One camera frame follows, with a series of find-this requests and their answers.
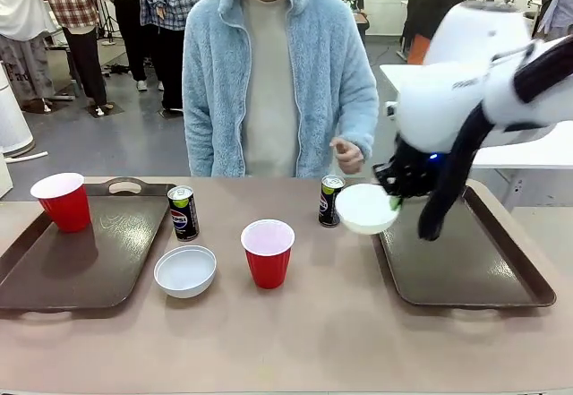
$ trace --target tray rim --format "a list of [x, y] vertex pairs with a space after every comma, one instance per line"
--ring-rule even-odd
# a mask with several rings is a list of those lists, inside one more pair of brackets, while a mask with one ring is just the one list
[[[138, 185], [141, 187], [141, 191], [138, 193], [135, 193], [132, 191], [119, 191], [116, 193], [109, 192], [110, 186], [120, 184], [120, 183], [132, 183], [132, 184]], [[151, 247], [153, 247], [153, 244], [155, 243], [158, 232], [161, 229], [161, 224], [163, 223], [163, 219], [165, 218], [166, 214], [169, 211], [167, 192], [169, 189], [172, 189], [173, 187], [175, 187], [175, 185], [170, 184], [170, 183], [147, 183], [147, 182], [140, 180], [139, 178], [122, 176], [122, 177], [111, 178], [110, 180], [107, 180], [104, 183], [84, 183], [84, 187], [86, 189], [86, 194], [88, 195], [88, 197], [94, 197], [94, 198], [113, 197], [113, 196], [123, 196], [123, 197], [126, 197], [126, 196], [133, 196], [133, 197], [157, 196], [157, 197], [160, 197], [160, 196], [163, 196], [163, 194], [159, 193], [159, 191], [165, 189], [165, 198], [166, 198], [166, 205], [167, 205], [166, 210], [163, 213], [161, 220], [159, 221], [158, 229], [155, 231], [153, 237], [151, 238], [150, 247], [148, 248], [148, 251], [145, 255], [145, 259], [143, 259], [143, 265], [141, 266], [140, 272], [138, 273], [137, 277], [134, 279], [134, 282], [131, 285], [129, 291], [126, 293], [125, 297], [121, 298], [119, 301], [117, 301], [111, 305], [101, 305], [101, 306], [92, 306], [92, 307], [79, 307], [76, 305], [73, 305], [73, 306], [45, 306], [45, 307], [41, 307], [41, 308], [30, 308], [30, 307], [13, 307], [13, 306], [6, 307], [6, 306], [3, 306], [0, 304], [0, 311], [1, 312], [64, 313], [64, 312], [81, 312], [81, 311], [87, 311], [87, 310], [107, 310], [110, 308], [118, 307], [124, 301], [126, 301], [127, 298], [129, 298], [132, 295], [133, 290], [135, 289], [135, 285], [137, 285], [137, 282], [141, 277], [141, 273], [143, 272], [145, 265], [147, 263]], [[145, 191], [149, 192], [149, 191], [152, 191], [153, 189], [158, 189], [158, 191], [155, 193], [145, 193]], [[12, 265], [12, 268], [8, 271], [6, 276], [4, 278], [0, 279], [0, 288], [2, 286], [2, 282], [7, 277], [9, 277], [10, 273], [15, 268], [15, 266], [18, 264], [18, 262], [26, 255], [26, 253], [30, 250], [30, 248], [34, 244], [36, 244], [38, 239], [46, 232], [46, 230], [53, 223], [54, 222], [50, 219], [50, 217], [47, 215], [47, 213], [44, 210], [42, 210], [39, 213], [39, 215], [34, 220], [32, 220], [25, 229], [23, 229], [23, 231], [16, 237], [16, 239], [14, 241], [12, 241], [12, 243], [6, 249], [5, 253], [0, 256], [0, 262], [2, 262], [3, 259], [9, 258], [9, 256], [6, 256], [7, 253], [10, 251], [10, 249], [12, 247], [14, 247], [15, 244], [20, 242], [26, 236], [26, 233], [29, 229], [31, 229], [36, 224], [45, 224], [45, 226], [38, 232], [38, 235], [35, 236], [30, 247], [28, 247], [27, 250], [24, 253], [22, 253], [21, 256], [18, 257], [18, 259]]]
[[[535, 309], [535, 308], [547, 308], [547, 307], [551, 307], [552, 305], [554, 305], [557, 302], [557, 294], [555, 293], [555, 290], [552, 288], [552, 286], [549, 284], [549, 282], [543, 276], [543, 274], [531, 262], [531, 260], [526, 255], [526, 253], [523, 252], [523, 248], [513, 239], [511, 234], [508, 232], [508, 230], [503, 226], [503, 224], [499, 221], [499, 219], [495, 216], [495, 214], [493, 214], [492, 210], [483, 201], [480, 194], [471, 185], [466, 185], [460, 198], [464, 198], [464, 196], [466, 195], [466, 193], [468, 193], [468, 191], [474, 195], [476, 200], [479, 201], [479, 205], [482, 205], [485, 208], [485, 210], [488, 212], [488, 216], [491, 217], [492, 219], [494, 219], [495, 222], [501, 227], [501, 229], [503, 230], [503, 233], [508, 237], [508, 240], [510, 240], [513, 243], [513, 245], [519, 249], [519, 251], [521, 252], [521, 256], [526, 260], [526, 262], [535, 271], [535, 273], [536, 273], [535, 276], [542, 283], [544, 283], [546, 285], [546, 287], [548, 288], [548, 292], [552, 296], [551, 301], [544, 302], [544, 303], [537, 303], [537, 304], [533, 304], [533, 303], [532, 304], [500, 304], [500, 303], [498, 303], [498, 304], [473, 304], [473, 305], [470, 305], [470, 304], [464, 304], [463, 305], [463, 304], [457, 304], [457, 303], [421, 303], [421, 302], [414, 301], [412, 299], [409, 299], [407, 296], [405, 296], [403, 291], [401, 290], [400, 285], [399, 285], [398, 280], [397, 280], [397, 276], [394, 272], [392, 264], [390, 263], [390, 258], [388, 257], [388, 252], [386, 250], [387, 247], [385, 245], [385, 241], [383, 240], [383, 234], [378, 234], [377, 236], [374, 236], [375, 241], [380, 245], [382, 251], [384, 252], [384, 259], [386, 260], [389, 272], [392, 276], [392, 282], [394, 284], [394, 288], [396, 289], [400, 298], [403, 301], [405, 301], [406, 303], [408, 303], [410, 305], [417, 306], [417, 307], [449, 308], [449, 309], [460, 309], [460, 310], [530, 310], [530, 309]], [[471, 207], [471, 205], [469, 203], [466, 202], [466, 205], [467, 205], [467, 207], [469, 207], [469, 209], [474, 214], [474, 217], [479, 222], [481, 230], [485, 231], [486, 235], [492, 240], [492, 242], [495, 243], [496, 246], [499, 247], [498, 241], [489, 232], [487, 232], [486, 228], [483, 225], [482, 220], [475, 214], [475, 210]], [[504, 258], [504, 261], [506, 261], [506, 255], [502, 254], [502, 257]]]

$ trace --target jacket collar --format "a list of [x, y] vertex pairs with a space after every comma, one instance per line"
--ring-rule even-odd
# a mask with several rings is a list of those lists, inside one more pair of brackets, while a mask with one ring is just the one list
[[[302, 13], [309, 3], [309, 0], [289, 1], [291, 4], [290, 12], [293, 15]], [[220, 0], [218, 5], [218, 13], [221, 16], [221, 19], [229, 25], [244, 25], [241, 0]]]

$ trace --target white sneaker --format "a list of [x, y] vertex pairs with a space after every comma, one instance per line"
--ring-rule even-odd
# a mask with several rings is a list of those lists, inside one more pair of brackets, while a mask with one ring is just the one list
[[137, 82], [137, 90], [139, 92], [145, 92], [147, 90], [147, 83], [144, 80], [139, 80]]

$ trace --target brown tray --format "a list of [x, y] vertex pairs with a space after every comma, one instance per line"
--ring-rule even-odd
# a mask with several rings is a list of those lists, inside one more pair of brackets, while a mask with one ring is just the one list
[[380, 235], [398, 294], [412, 305], [454, 308], [546, 307], [556, 296], [547, 281], [467, 187], [435, 242], [419, 239], [425, 199], [407, 200]]
[[[139, 192], [110, 192], [118, 183]], [[43, 212], [0, 257], [0, 310], [60, 312], [122, 303], [140, 275], [173, 185], [119, 177], [86, 185], [91, 225], [59, 231]]]

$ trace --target plastic bowl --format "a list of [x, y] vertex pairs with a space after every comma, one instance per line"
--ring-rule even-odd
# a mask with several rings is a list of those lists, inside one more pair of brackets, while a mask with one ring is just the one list
[[366, 236], [390, 228], [400, 213], [390, 208], [390, 197], [379, 185], [349, 186], [337, 197], [336, 209], [348, 229]]
[[166, 294], [191, 298], [210, 286], [216, 268], [217, 258], [211, 250], [199, 245], [184, 245], [159, 259], [153, 276]]

